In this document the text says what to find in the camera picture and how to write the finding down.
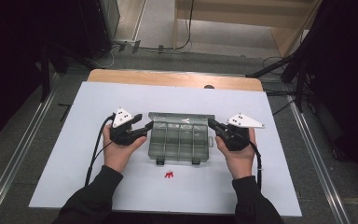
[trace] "white table surface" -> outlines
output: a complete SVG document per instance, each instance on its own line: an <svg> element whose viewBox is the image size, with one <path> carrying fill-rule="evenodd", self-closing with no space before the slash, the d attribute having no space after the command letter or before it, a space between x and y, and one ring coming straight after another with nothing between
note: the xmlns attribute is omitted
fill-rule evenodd
<svg viewBox="0 0 358 224"><path fill-rule="evenodd" d="M86 173L103 121L119 107L150 121L148 112L214 114L219 122L239 112L266 125L256 129L263 163L262 193L281 216L300 217L296 193L282 151L281 140L264 92L84 82L62 127L30 207L61 208L84 186ZM215 136L209 129L209 135ZM224 156L210 147L210 159L201 165L166 161L157 166L147 155L149 139L132 155L124 178L113 197L117 211L186 214L234 214L237 202ZM103 164L101 155L93 165L90 181ZM172 178L165 174L173 172Z"/></svg>

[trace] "black jacket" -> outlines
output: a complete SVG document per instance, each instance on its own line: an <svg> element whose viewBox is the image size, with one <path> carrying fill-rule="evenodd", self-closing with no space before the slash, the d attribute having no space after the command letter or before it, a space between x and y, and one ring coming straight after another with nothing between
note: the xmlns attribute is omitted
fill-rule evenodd
<svg viewBox="0 0 358 224"><path fill-rule="evenodd" d="M53 221L58 223L103 223L112 212L112 197L123 175L103 166L101 172L88 186L78 190ZM232 181L237 193L236 223L283 223L272 203L263 197L255 177Z"/></svg>

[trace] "clear plastic organizer box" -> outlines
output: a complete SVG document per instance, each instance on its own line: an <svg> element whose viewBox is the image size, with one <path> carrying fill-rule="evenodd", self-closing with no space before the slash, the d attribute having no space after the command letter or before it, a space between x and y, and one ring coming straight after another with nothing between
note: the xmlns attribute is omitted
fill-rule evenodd
<svg viewBox="0 0 358 224"><path fill-rule="evenodd" d="M209 159L208 119L214 115L150 112L154 121L148 155L157 165L165 161L191 161L200 165Z"/></svg>

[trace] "red marking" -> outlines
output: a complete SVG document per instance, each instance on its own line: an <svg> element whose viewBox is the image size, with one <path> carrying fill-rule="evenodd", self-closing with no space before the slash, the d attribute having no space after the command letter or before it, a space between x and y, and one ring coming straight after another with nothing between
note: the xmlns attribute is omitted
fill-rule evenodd
<svg viewBox="0 0 358 224"><path fill-rule="evenodd" d="M169 171L169 172L167 172L166 174L165 174L165 178L171 178L171 177L173 177L173 172L172 171Z"/></svg>

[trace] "wooden table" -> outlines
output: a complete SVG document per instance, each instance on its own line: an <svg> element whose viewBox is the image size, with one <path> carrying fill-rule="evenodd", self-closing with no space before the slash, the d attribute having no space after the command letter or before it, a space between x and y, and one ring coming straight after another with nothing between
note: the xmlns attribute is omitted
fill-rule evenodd
<svg viewBox="0 0 358 224"><path fill-rule="evenodd" d="M192 0L175 0L173 47L176 48L177 20L189 20ZM194 21L216 21L271 27L281 56L308 30L322 0L194 0Z"/></svg>
<svg viewBox="0 0 358 224"><path fill-rule="evenodd" d="M90 72L87 81L195 88L212 85L218 90L263 91L257 78L222 77L205 73L95 69Z"/></svg>

